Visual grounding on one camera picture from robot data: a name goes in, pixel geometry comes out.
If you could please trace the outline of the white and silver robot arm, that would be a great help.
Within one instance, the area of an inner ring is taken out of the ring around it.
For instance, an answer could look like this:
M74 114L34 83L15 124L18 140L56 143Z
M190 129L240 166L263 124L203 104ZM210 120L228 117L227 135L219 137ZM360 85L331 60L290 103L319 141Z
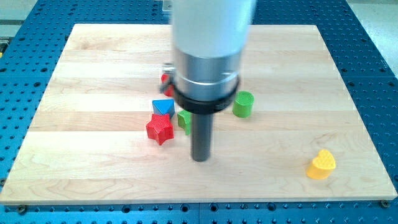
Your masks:
M256 0L173 0L175 101L195 114L225 109L239 86Z

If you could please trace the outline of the red block behind arm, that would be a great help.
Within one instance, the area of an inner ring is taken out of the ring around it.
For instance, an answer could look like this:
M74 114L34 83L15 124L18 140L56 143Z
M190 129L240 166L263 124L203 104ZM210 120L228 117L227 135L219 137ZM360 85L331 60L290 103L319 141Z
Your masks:
M174 84L172 81L172 77L168 73L164 73L161 76L160 91L165 96L173 97L173 95L174 95Z

